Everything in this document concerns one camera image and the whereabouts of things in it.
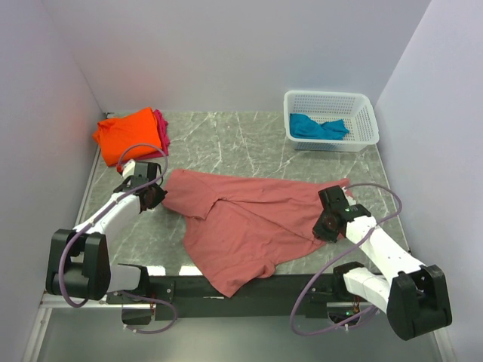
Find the salmon pink t-shirt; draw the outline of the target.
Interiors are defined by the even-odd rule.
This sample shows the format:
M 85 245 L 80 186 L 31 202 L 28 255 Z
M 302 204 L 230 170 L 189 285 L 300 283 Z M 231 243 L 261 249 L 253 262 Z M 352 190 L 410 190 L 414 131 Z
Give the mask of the salmon pink t-shirt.
M 271 277 L 277 265 L 324 246 L 312 233 L 322 212 L 318 193 L 349 184 L 347 178 L 307 183 L 176 169 L 162 203 L 186 220 L 183 245 L 195 266 L 231 298 L 247 282 Z

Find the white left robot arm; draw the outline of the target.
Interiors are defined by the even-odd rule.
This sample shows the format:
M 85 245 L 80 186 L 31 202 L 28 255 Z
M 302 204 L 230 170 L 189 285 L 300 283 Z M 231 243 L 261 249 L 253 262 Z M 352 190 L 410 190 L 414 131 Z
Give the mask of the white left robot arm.
M 52 236 L 45 289 L 75 308 L 114 292 L 124 291 L 135 303 L 150 296 L 147 267 L 111 263 L 109 242 L 134 217 L 164 200 L 164 172 L 155 162 L 131 160 L 124 165 L 122 176 L 122 183 L 94 215 Z

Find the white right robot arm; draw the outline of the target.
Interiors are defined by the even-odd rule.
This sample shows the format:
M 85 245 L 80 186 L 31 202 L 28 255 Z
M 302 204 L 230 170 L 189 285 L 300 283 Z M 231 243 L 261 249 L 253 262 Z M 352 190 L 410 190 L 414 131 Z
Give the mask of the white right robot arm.
M 327 242 L 342 236 L 378 269 L 360 262 L 334 268 L 331 292 L 347 301 L 359 296 L 384 312 L 395 334 L 409 340 L 452 323 L 445 273 L 400 247 L 361 204 L 350 204 L 341 186 L 319 191 L 322 212 L 312 233 Z

